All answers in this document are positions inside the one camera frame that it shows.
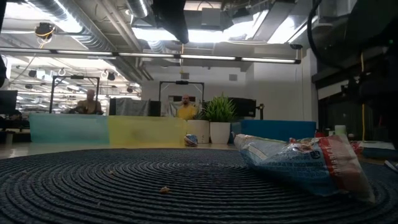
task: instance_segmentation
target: blue panel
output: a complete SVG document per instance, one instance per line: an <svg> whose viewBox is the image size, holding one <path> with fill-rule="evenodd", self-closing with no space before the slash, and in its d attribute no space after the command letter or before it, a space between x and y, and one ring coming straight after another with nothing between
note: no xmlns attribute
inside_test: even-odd
<svg viewBox="0 0 398 224"><path fill-rule="evenodd" d="M241 122L242 134L288 141L289 138L313 138L316 122L313 121L268 121L268 120L243 120Z"/></svg>
<svg viewBox="0 0 398 224"><path fill-rule="evenodd" d="M29 122L32 142L109 144L106 116L31 114Z"/></svg>

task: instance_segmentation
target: navy braided rug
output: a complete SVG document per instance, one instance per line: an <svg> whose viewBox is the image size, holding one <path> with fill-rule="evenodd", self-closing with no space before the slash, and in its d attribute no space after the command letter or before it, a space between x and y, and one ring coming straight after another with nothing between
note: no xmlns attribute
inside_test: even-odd
<svg viewBox="0 0 398 224"><path fill-rule="evenodd" d="M3 159L0 223L398 223L398 175L362 166L375 205L259 177L238 151L96 149Z"/></svg>

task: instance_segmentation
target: floor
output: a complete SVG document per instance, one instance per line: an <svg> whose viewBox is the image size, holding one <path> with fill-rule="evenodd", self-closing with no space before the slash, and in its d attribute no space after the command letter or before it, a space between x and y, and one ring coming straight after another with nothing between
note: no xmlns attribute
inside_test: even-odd
<svg viewBox="0 0 398 224"><path fill-rule="evenodd" d="M11 146L0 144L0 159L7 159L19 156L30 156L51 152L76 151L83 149L109 149L109 145L84 145L84 144L35 144L35 143L15 143ZM199 144L199 149L232 149L234 145L227 144Z"/></svg>

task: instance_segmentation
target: potted plant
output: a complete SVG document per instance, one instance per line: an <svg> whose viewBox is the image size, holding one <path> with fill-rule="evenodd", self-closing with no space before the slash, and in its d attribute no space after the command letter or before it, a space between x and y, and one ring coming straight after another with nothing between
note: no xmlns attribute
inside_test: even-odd
<svg viewBox="0 0 398 224"><path fill-rule="evenodd" d="M207 103L206 119L210 121L210 138L212 143L227 144L231 132L231 121L235 116L235 105L222 94Z"/></svg>
<svg viewBox="0 0 398 224"><path fill-rule="evenodd" d="M194 134L198 143L209 143L210 124L205 120L203 110L197 113L193 119L188 120L188 134Z"/></svg>

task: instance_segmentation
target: bald man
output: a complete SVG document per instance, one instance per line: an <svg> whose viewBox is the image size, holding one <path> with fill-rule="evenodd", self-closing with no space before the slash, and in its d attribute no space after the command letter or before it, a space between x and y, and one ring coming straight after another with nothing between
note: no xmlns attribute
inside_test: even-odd
<svg viewBox="0 0 398 224"><path fill-rule="evenodd" d="M101 103L97 102L97 110L95 111L95 91L87 90L87 100L81 100L77 103L77 107L84 107L85 114L101 113Z"/></svg>
<svg viewBox="0 0 398 224"><path fill-rule="evenodd" d="M184 120L193 119L196 115L197 109L192 106L189 102L189 96L183 95L182 96L182 105L177 111L177 117L182 118Z"/></svg>

